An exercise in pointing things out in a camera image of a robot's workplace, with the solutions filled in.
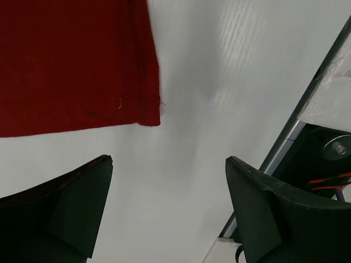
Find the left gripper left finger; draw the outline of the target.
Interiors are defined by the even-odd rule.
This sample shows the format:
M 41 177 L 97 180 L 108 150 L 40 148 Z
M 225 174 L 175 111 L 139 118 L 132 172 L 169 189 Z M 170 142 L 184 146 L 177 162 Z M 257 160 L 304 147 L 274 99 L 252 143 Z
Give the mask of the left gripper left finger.
M 1 198 L 1 262 L 87 262 L 112 179 L 112 158 Z

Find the dark red t shirt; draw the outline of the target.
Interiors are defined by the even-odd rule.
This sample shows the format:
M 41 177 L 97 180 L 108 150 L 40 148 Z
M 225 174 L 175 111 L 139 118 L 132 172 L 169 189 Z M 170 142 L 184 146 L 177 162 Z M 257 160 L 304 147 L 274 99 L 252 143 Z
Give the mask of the dark red t shirt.
M 1 137 L 158 126 L 147 1 L 1 1 Z

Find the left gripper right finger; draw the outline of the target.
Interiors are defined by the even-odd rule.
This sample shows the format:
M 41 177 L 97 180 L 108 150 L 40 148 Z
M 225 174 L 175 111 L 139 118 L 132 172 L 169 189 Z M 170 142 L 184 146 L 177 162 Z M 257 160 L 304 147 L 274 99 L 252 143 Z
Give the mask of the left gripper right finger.
M 234 156 L 225 172 L 247 262 L 350 262 L 350 203 L 298 189 Z

